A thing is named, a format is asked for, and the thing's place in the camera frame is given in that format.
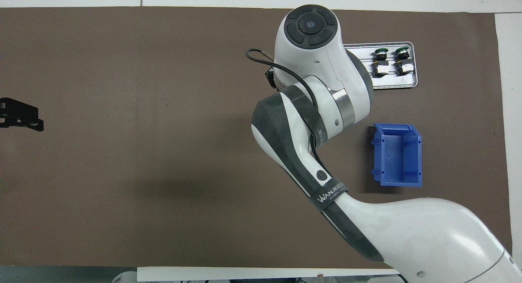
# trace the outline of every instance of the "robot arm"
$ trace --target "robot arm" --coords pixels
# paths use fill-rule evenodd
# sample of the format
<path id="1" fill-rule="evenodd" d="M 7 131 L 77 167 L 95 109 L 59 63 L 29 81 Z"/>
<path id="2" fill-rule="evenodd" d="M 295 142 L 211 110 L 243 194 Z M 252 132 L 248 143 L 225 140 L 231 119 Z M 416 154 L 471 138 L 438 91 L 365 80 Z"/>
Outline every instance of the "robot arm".
<path id="1" fill-rule="evenodd" d="M 303 80 L 275 71 L 281 91 L 256 106 L 254 137 L 352 247 L 410 283 L 522 281 L 507 251 L 468 209 L 435 198 L 362 203 L 311 155 L 367 116 L 372 98 L 371 79 L 345 51 L 331 11 L 316 5 L 291 11 L 277 34 L 275 62 Z"/>

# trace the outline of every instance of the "metal tray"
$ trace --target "metal tray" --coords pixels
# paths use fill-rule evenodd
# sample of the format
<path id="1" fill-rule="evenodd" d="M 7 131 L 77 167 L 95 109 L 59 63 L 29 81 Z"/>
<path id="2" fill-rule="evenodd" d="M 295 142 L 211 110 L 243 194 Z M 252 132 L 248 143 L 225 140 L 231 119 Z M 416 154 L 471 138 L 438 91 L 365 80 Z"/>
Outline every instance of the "metal tray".
<path id="1" fill-rule="evenodd" d="M 397 53 L 396 49 L 399 47 L 410 47 L 410 56 L 414 61 L 414 71 L 406 75 L 399 75 L 397 71 Z M 375 61 L 375 49 L 386 47 L 389 49 L 386 61 L 389 61 L 390 72 L 383 77 L 373 76 L 372 64 Z M 417 85 L 417 64 L 415 61 L 414 44 L 411 42 L 385 42 L 385 43 L 358 43 L 345 44 L 345 49 L 349 50 L 367 68 L 369 75 L 373 81 L 373 89 L 394 89 L 394 88 L 412 88 Z"/>

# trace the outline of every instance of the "brown mat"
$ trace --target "brown mat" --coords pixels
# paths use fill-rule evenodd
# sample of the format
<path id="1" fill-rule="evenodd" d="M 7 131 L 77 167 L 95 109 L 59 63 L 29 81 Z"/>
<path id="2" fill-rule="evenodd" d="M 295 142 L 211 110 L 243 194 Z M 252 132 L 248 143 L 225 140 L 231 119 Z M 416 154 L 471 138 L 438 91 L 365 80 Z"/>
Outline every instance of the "brown mat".
<path id="1" fill-rule="evenodd" d="M 358 255 L 256 144 L 282 9 L 0 9 L 0 97 L 45 131 L 0 130 L 0 264 L 383 268 Z M 492 14 L 336 11 L 346 43 L 411 41 L 419 85 L 377 91 L 319 149 L 370 202 L 441 197 L 511 248 Z M 368 126 L 423 136 L 422 188 L 381 188 Z"/>

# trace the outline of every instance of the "black button pad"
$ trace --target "black button pad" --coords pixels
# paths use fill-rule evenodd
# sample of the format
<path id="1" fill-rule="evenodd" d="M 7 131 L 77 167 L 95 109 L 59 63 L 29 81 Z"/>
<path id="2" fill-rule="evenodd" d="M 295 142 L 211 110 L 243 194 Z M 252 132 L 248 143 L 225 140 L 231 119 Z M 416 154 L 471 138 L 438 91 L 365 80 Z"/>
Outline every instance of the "black button pad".
<path id="1" fill-rule="evenodd" d="M 315 4 L 291 11 L 284 26 L 287 39 L 301 49 L 318 49 L 328 44 L 337 33 L 335 15 Z"/>

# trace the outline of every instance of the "blue container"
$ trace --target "blue container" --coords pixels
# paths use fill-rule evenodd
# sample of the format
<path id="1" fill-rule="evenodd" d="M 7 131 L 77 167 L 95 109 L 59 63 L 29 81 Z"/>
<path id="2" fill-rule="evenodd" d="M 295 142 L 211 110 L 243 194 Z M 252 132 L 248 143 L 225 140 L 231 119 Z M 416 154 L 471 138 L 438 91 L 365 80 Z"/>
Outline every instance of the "blue container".
<path id="1" fill-rule="evenodd" d="M 382 186 L 422 186 L 421 135 L 413 125 L 374 124 L 372 174 Z"/>

